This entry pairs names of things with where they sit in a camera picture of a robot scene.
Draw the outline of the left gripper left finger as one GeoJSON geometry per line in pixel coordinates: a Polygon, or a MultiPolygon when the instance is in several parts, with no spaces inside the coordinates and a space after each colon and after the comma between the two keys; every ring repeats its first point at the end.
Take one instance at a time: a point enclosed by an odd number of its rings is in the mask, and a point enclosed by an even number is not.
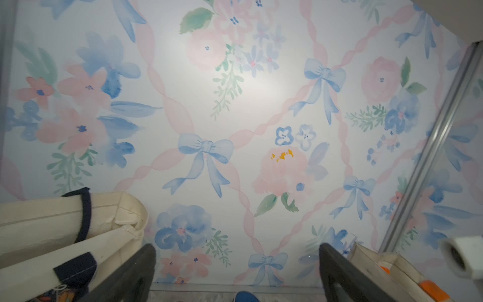
{"type": "Polygon", "coordinates": [[[155,274],[155,263],[154,246],[152,244],[144,245],[99,286],[83,296],[80,301],[147,301],[155,274]]]}

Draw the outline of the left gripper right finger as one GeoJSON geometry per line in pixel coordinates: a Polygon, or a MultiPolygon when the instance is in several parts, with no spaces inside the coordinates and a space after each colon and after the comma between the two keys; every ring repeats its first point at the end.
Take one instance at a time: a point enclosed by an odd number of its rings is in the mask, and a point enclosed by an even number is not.
{"type": "Polygon", "coordinates": [[[393,301],[330,244],[319,247],[319,273],[327,301],[393,301]]]}

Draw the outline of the cream canvas bag orange handles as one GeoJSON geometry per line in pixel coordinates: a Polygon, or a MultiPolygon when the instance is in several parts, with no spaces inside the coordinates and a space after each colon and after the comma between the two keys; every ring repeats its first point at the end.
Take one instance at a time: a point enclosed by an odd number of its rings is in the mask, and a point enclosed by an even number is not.
{"type": "Polygon", "coordinates": [[[356,244],[347,257],[361,273],[396,301],[451,301],[436,283],[426,279],[403,256],[378,254],[356,244]]]}

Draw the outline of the cream canvas bag navy handles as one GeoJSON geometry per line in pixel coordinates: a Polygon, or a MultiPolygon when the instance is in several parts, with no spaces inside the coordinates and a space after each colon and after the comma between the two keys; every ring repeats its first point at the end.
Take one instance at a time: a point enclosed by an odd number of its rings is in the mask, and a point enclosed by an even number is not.
{"type": "Polygon", "coordinates": [[[86,187],[1,205],[1,300],[80,299],[141,249],[147,223],[132,195],[86,187]]]}

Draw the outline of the blue ping pong paddle case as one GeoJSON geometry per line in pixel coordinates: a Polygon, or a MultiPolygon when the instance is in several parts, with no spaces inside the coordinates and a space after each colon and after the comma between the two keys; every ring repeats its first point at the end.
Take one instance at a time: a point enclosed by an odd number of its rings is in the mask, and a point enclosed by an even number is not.
{"type": "Polygon", "coordinates": [[[253,293],[240,291],[235,294],[232,302],[260,302],[260,300],[253,293]]]}

